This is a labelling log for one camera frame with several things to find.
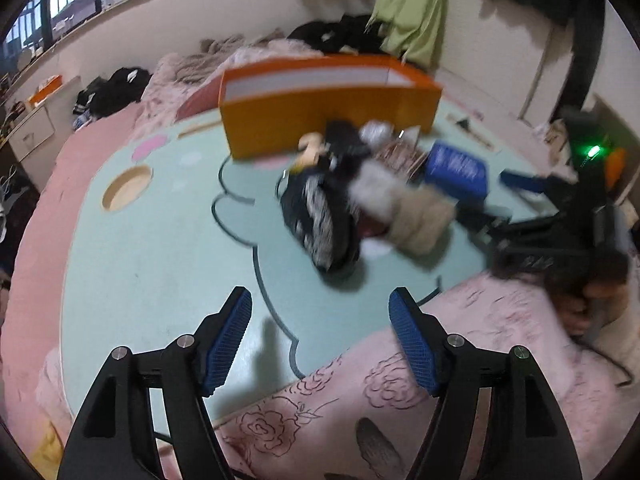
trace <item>blue box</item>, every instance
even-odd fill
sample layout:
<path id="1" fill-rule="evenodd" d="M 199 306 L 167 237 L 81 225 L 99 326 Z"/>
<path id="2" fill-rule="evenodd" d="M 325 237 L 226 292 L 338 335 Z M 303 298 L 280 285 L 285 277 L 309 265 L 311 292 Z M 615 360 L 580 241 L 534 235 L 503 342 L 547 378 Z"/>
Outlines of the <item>blue box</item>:
<path id="1" fill-rule="evenodd" d="M 488 194 L 486 164 L 439 140 L 427 159 L 424 181 L 464 202 L 483 202 Z"/>

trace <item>pink spot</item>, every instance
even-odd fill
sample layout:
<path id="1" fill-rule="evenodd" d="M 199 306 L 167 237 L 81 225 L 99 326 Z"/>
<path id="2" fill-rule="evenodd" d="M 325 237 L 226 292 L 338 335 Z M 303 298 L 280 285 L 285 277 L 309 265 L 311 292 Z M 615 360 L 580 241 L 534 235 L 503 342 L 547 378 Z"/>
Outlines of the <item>pink spot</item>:
<path id="1" fill-rule="evenodd" d="M 142 160 L 145 160 L 149 155 L 151 155 L 151 153 L 153 153 L 155 150 L 159 150 L 168 142 L 169 137 L 164 134 L 149 137 L 147 140 L 142 142 L 135 150 L 133 150 L 131 160 L 133 162 L 141 162 Z"/>
<path id="2" fill-rule="evenodd" d="M 261 170 L 277 170 L 284 168 L 291 163 L 291 157 L 289 155 L 276 155 L 260 158 L 254 162 L 256 168 Z"/>

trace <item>orange object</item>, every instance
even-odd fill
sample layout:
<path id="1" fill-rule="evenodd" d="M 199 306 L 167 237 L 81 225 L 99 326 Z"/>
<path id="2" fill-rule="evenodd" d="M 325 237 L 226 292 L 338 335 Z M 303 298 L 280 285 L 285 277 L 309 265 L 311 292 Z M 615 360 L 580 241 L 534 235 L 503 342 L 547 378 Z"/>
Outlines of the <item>orange object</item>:
<path id="1" fill-rule="evenodd" d="M 39 103 L 44 101 L 49 95 L 53 94 L 58 88 L 62 86 L 62 76 L 57 75 L 49 81 L 44 88 L 38 90 L 34 95 L 29 98 L 29 102 L 32 106 L 36 107 Z"/>
<path id="2" fill-rule="evenodd" d="M 624 148 L 616 148 L 604 161 L 604 175 L 607 183 L 607 189 L 613 189 L 620 180 L 622 172 L 626 166 L 626 150 Z"/>
<path id="3" fill-rule="evenodd" d="M 430 131 L 442 87 L 386 56 L 268 60 L 227 70 L 220 113 L 233 158 L 292 152 L 300 137 L 343 119 Z"/>

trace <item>brown fuzzy object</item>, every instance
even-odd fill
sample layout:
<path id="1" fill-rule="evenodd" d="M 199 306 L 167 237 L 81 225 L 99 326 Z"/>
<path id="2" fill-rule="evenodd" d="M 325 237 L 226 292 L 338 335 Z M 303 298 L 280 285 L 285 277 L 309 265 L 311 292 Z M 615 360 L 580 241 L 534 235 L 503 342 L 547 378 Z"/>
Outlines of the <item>brown fuzzy object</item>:
<path id="1" fill-rule="evenodd" d="M 428 254 L 455 218 L 454 205 L 433 186 L 407 188 L 388 239 L 414 256 Z"/>

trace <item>yellow cloth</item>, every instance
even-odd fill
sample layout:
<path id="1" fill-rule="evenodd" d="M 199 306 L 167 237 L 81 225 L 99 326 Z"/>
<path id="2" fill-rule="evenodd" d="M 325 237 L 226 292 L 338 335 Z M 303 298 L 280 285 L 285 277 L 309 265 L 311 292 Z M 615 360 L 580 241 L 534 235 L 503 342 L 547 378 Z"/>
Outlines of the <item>yellow cloth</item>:
<path id="1" fill-rule="evenodd" d="M 370 23 L 386 23 L 385 52 L 427 68 L 433 62 L 443 10 L 444 0 L 376 0 Z"/>
<path id="2" fill-rule="evenodd" d="M 31 465 L 38 470 L 45 480 L 56 480 L 58 468 L 62 462 L 64 447 L 51 422 L 47 425 L 47 433 L 38 449 L 31 455 Z"/>

